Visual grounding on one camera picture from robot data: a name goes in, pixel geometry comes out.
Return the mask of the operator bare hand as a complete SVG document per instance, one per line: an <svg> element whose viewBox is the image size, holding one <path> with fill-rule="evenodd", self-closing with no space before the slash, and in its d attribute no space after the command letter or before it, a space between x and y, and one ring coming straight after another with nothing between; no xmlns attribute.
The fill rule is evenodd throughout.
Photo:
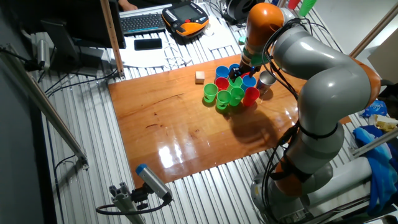
<svg viewBox="0 0 398 224"><path fill-rule="evenodd" d="M123 11L138 10L137 6L131 4L128 0L119 0L118 4L121 6Z"/></svg>

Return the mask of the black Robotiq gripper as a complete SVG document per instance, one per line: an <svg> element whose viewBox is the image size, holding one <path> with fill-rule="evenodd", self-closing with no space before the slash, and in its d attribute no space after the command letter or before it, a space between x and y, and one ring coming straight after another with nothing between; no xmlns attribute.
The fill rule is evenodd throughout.
<svg viewBox="0 0 398 224"><path fill-rule="evenodd" d="M250 77L253 77L255 73L257 73L261 69L260 65L250 65L245 62L240 62L239 68L232 68L229 71L229 78L231 80L235 80L241 76L242 73L249 73Z"/></svg>

